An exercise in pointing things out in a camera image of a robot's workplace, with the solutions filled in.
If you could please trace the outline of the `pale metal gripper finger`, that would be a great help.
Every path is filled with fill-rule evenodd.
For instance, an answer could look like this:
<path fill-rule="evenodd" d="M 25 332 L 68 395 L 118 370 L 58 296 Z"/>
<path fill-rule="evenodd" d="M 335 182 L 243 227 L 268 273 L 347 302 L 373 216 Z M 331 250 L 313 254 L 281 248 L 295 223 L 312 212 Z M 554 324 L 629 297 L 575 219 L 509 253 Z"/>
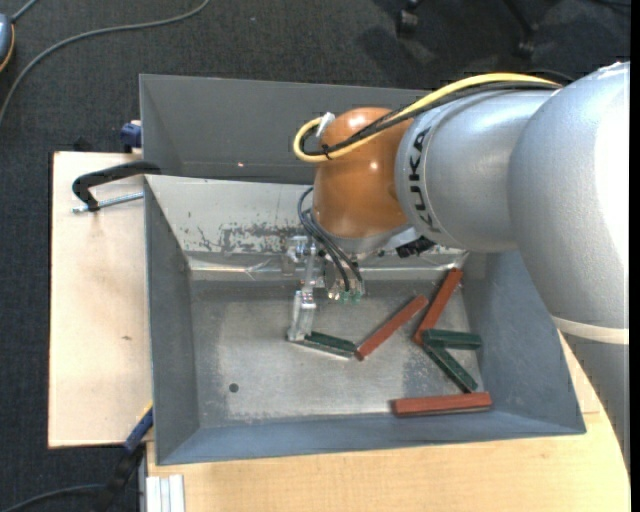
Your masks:
<path fill-rule="evenodd" d="M 298 290 L 294 294 L 291 322 L 287 330 L 287 339 L 290 342 L 300 341 L 304 338 L 303 320 L 303 293 Z"/>
<path fill-rule="evenodd" d="M 311 333 L 316 309 L 317 305 L 313 293 L 303 292 L 300 306 L 300 331 L 302 337 Z"/>

